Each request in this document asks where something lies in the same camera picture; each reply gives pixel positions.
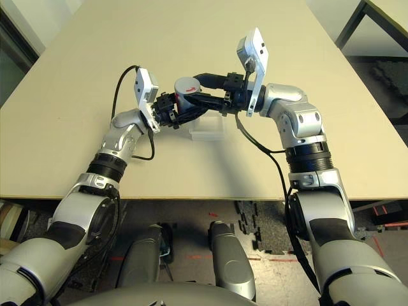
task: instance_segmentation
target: black floor mat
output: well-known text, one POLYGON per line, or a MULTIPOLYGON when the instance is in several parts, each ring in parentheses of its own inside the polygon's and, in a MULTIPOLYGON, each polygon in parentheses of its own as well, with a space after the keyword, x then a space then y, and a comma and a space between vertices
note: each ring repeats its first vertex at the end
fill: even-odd
MULTIPOLYGON (((237 201, 240 229, 254 233, 254 248, 270 254, 282 255, 292 251, 284 222, 284 204, 278 201, 237 201)), ((301 241, 304 251, 311 251, 307 241, 301 241)))
POLYGON ((408 62, 376 61, 372 72, 408 103, 408 62))

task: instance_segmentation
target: table leg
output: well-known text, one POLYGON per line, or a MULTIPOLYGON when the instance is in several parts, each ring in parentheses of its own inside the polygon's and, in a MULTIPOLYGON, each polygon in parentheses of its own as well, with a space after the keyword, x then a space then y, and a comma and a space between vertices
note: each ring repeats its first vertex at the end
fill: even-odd
POLYGON ((367 3, 364 0, 361 0, 357 8, 355 9, 354 13, 351 15, 346 26, 343 28, 342 32, 336 39, 335 44, 339 49, 343 49, 344 45, 347 43, 352 33, 354 33, 354 31, 360 24, 361 20, 365 16, 364 9, 366 6, 367 3))

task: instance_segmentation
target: robotic arm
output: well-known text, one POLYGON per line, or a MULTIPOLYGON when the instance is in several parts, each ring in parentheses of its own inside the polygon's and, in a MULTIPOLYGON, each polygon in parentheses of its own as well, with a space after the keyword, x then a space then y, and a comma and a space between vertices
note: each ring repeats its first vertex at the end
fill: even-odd
POLYGON ((321 114, 297 87, 262 85, 268 52, 258 29, 240 41, 237 52, 245 77, 204 73, 181 78, 175 82, 175 93, 164 93, 156 101, 156 79, 146 69, 136 68, 139 109, 112 120, 101 148, 60 202, 45 235, 0 258, 0 303, 46 304, 84 251, 115 234, 120 222, 120 210, 115 213, 119 182, 138 138, 159 132, 160 126, 177 129, 210 109, 223 115, 258 112, 275 121, 290 167, 290 184, 297 190, 286 198, 286 222, 297 237, 312 245, 321 305, 405 305, 408 289, 373 249, 353 235, 353 213, 339 171, 333 167, 321 114), (255 82, 248 81, 252 72, 255 82), (203 93, 202 87, 226 93, 215 97, 203 93))

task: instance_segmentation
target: black cable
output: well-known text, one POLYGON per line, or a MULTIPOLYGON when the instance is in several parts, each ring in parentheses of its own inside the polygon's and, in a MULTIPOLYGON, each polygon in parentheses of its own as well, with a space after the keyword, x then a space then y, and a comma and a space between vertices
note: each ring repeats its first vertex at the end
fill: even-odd
POLYGON ((75 269, 73 269, 71 271, 71 273, 68 275, 67 279, 65 280, 64 284, 62 284, 61 288, 59 288, 58 292, 52 298, 53 300, 57 301, 58 297, 64 292, 64 290, 65 290, 66 286, 68 285, 69 281, 71 280, 72 276, 77 274, 80 270, 82 270, 85 266, 87 266, 92 260, 99 257, 105 251, 105 249, 107 249, 109 247, 109 245, 113 242, 113 240, 114 240, 114 238, 115 238, 115 236, 117 234, 117 231, 119 229, 120 221, 122 219, 122 204, 120 202, 119 193, 117 195, 116 205, 117 205, 116 223, 115 223, 115 227, 113 229, 113 232, 110 235, 110 238, 108 239, 106 244, 104 246, 102 246, 102 248, 100 248, 100 250, 97 253, 92 255, 90 258, 86 259, 83 263, 81 263, 79 266, 77 266, 75 269))
MULTIPOLYGON (((244 94, 245 94, 245 105, 247 105, 247 89, 248 89, 248 79, 249 75, 251 72, 247 71, 245 74, 245 80, 244 80, 244 94)), ((303 270, 305 271, 307 277, 313 284, 313 286, 316 288, 317 292, 320 292, 319 290, 319 285, 317 284, 317 278, 316 275, 312 269, 312 267, 309 265, 309 262, 307 261, 306 255, 302 249, 302 246, 300 245, 300 242, 298 238, 296 237, 295 231, 293 229, 293 225, 291 222, 291 216, 290 216, 290 209, 289 209, 289 195, 291 194, 292 188, 289 188, 289 191, 286 191, 286 184, 283 176, 283 172, 281 169, 281 166, 277 162, 277 160, 272 156, 273 153, 283 153, 285 152, 284 150, 282 151, 272 151, 269 150, 268 148, 264 147, 262 144, 256 141, 254 137, 252 137, 247 130, 244 128, 242 123, 240 122, 240 119, 238 118, 238 112, 235 114, 235 122, 237 123, 237 128, 241 131, 241 133, 251 142, 253 143, 260 151, 264 152, 267 156, 269 156, 270 159, 275 163, 276 168, 278 169, 279 172, 279 177, 280 181, 282 183, 282 188, 283 188, 283 193, 284 193, 284 199, 285 199, 285 224, 286 224, 286 231, 288 232, 289 239, 291 241, 291 245, 293 247, 293 252, 299 261, 300 265, 302 266, 303 270)))
MULTIPOLYGON (((110 120, 112 120, 115 117, 115 112, 116 112, 116 103, 117 103, 117 96, 119 95, 119 89, 120 85, 122 84, 122 81, 124 77, 127 75, 129 71, 132 71, 133 69, 136 70, 136 72, 139 69, 139 66, 137 65, 132 65, 130 67, 127 67, 125 71, 122 72, 119 81, 117 82, 116 89, 115 89, 115 96, 113 97, 113 105, 112 105, 112 114, 110 116, 110 120)), ((143 157, 143 156, 137 156, 137 155, 132 155, 132 158, 137 158, 137 159, 143 159, 144 161, 151 161, 154 158, 154 140, 153 140, 153 130, 149 128, 147 132, 150 140, 150 146, 152 148, 152 155, 150 157, 143 157)))
POLYGON ((316 275, 309 265, 309 261, 306 258, 306 254, 304 253, 302 246, 300 245, 299 239, 296 237, 295 231, 293 229, 292 220, 290 216, 290 207, 289 207, 289 196, 292 192, 292 187, 289 188, 289 191, 286 193, 285 196, 285 224, 286 224, 286 231, 288 232, 289 239, 291 241, 293 252, 296 255, 297 260, 299 261, 300 265, 303 268, 303 271, 306 273, 307 277, 316 288, 317 292, 320 293, 319 284, 317 283, 316 275))
MULTIPOLYGON (((250 71, 247 71, 245 74, 245 78, 244 78, 244 101, 245 101, 245 106, 248 104, 248 95, 247 95, 247 91, 248 91, 248 81, 249 81, 249 75, 251 74, 250 71)), ((270 150, 268 148, 266 148, 265 146, 263 146, 262 144, 260 144, 259 142, 256 141, 256 139, 249 134, 249 132, 244 128, 244 125, 242 124, 241 120, 238 117, 238 112, 235 113, 235 122, 237 124, 237 128, 241 131, 241 133, 250 141, 252 142, 255 146, 257 146, 257 148, 259 150, 261 150, 262 152, 264 152, 265 154, 270 154, 270 153, 285 153, 284 150, 270 150)))
POLYGON ((154 159, 155 150, 154 150, 153 130, 149 128, 149 130, 147 131, 147 135, 149 136, 150 146, 152 148, 152 155, 150 157, 132 155, 132 158, 143 159, 144 161, 151 161, 152 159, 154 159))
POLYGON ((119 81, 117 82, 116 89, 115 89, 115 96, 113 97, 112 115, 110 116, 110 120, 112 120, 115 117, 116 102, 117 102, 117 96, 119 94, 120 85, 121 85, 124 77, 127 75, 127 73, 129 71, 132 71, 133 69, 135 69, 137 71, 139 69, 139 66, 132 65, 132 66, 126 68, 126 70, 123 71, 122 75, 120 76, 119 81))

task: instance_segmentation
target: wooden tabletop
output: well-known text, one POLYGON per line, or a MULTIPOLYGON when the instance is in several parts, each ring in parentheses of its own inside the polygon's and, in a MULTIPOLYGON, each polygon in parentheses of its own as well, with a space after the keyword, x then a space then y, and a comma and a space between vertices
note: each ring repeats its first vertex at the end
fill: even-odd
MULTIPOLYGON (((256 3, 86 1, 0 111, 0 195, 61 198, 69 191, 108 131, 126 67, 153 72, 159 92, 173 92, 179 77, 241 73, 238 41, 259 27, 269 50, 265 83, 298 86, 317 106, 347 195, 408 198, 407 147, 306 4, 256 3)), ((118 112, 136 106, 134 79, 122 83, 118 112)), ((261 143, 281 148, 272 119, 241 116, 261 143)), ((237 131, 232 116, 226 126, 221 142, 192 141, 188 126, 162 128, 154 160, 127 166, 122 197, 282 199, 275 165, 237 131)), ((142 137, 135 154, 149 150, 142 137)), ((284 154, 277 159, 287 177, 284 154)))

